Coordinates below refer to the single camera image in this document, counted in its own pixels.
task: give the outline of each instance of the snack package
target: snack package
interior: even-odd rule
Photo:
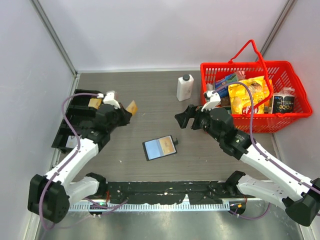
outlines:
[[[284,87],[280,92],[273,94],[270,103],[271,114],[281,113],[293,113],[295,107],[295,96],[292,93],[295,92],[294,88]]]
[[[245,78],[246,78],[245,71],[236,71],[236,72],[224,77],[223,79],[216,81],[214,83],[214,86],[215,86],[215,89],[218,89],[219,87],[221,87],[225,84],[238,82],[238,81],[243,80]],[[229,95],[228,89],[227,88],[221,89],[220,91],[218,91],[218,94],[220,95],[220,98],[226,97]]]
[[[241,80],[241,83],[244,83],[248,86],[252,97],[254,105],[260,103],[265,99],[265,94],[263,91],[263,83],[265,81],[264,76],[257,76],[245,80]],[[244,86],[240,84],[230,85],[228,87],[230,103],[231,103],[231,112],[232,114],[247,114],[251,109],[250,97]],[[254,110],[255,114],[263,114],[264,105],[260,105]]]
[[[272,90],[273,90],[274,87],[273,87],[273,85],[272,85],[272,80],[271,80],[271,79],[269,79],[269,83],[270,83],[270,85],[271,85],[271,87],[272,87]],[[265,80],[263,80],[263,85],[262,85],[262,87],[263,87],[264,98],[267,98],[267,97],[269,96],[270,91],[269,91],[269,88],[268,88],[268,86],[267,86],[267,82],[266,82]],[[264,103],[264,113],[265,113],[265,114],[267,114],[267,113],[269,112],[270,99],[267,100],[267,101]]]

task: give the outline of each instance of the white plastic bottle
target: white plastic bottle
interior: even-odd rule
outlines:
[[[176,97],[180,102],[191,98],[193,86],[194,78],[190,74],[185,74],[182,77],[178,78]]]

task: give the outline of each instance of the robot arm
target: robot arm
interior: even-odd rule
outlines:
[[[220,102],[219,94],[206,92],[205,97],[209,102],[204,106],[189,105],[183,113],[174,116],[179,126],[184,129],[189,119],[194,118],[191,129],[203,129],[219,142],[226,154],[254,167],[274,182],[259,181],[244,172],[236,171],[226,181],[228,192],[233,195],[251,195],[273,203],[284,209],[297,223],[309,226],[320,210],[319,194],[297,182],[274,163],[316,189],[320,189],[320,179],[311,180],[294,171],[255,142],[268,156],[263,157],[252,144],[250,136],[235,128],[233,117],[224,108],[216,107]]]
[[[45,193],[42,204],[43,217],[55,224],[65,217],[72,204],[91,195],[101,197],[106,192],[106,179],[95,173],[87,174],[76,183],[71,181],[110,141],[113,130],[129,124],[132,117],[132,114],[116,100],[114,91],[107,92],[105,96],[100,93],[97,97],[102,98],[103,103],[97,110],[93,110],[95,111],[93,120],[81,122],[79,151],[76,146],[55,168],[44,176],[36,174],[30,181],[28,210],[39,214],[40,195],[48,181],[55,176]]]

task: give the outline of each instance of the gray floor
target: gray floor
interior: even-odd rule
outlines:
[[[192,97],[177,100],[178,77],[191,73],[195,79]],[[125,107],[135,100],[138,113],[125,127],[117,128],[111,141],[78,174],[101,174],[108,181],[201,181],[226,180],[235,170],[266,179],[252,167],[227,156],[202,130],[180,129],[174,115],[188,104],[200,103],[200,72],[123,72],[81,74],[79,89],[118,92]],[[142,142],[172,135],[178,138],[178,154],[146,161]],[[270,134],[255,138],[275,154]]]
[[[262,201],[248,202],[246,216],[266,209]],[[70,212],[42,240],[303,240],[299,225],[285,212],[271,207],[259,220],[243,220],[226,211],[114,213],[102,218]],[[69,229],[59,227],[71,226]],[[40,240],[44,231],[38,232]]]

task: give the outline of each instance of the white wall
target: white wall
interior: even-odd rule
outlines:
[[[0,1],[0,233],[21,240],[29,183],[49,169],[72,75],[28,0]]]
[[[287,0],[40,0],[75,68],[199,68],[262,47]],[[254,61],[253,51],[240,60]]]
[[[319,0],[297,1],[265,56],[267,60],[291,62],[307,92],[313,115],[275,136],[284,162],[312,179],[320,178],[319,9]],[[320,217],[313,226],[320,238]]]

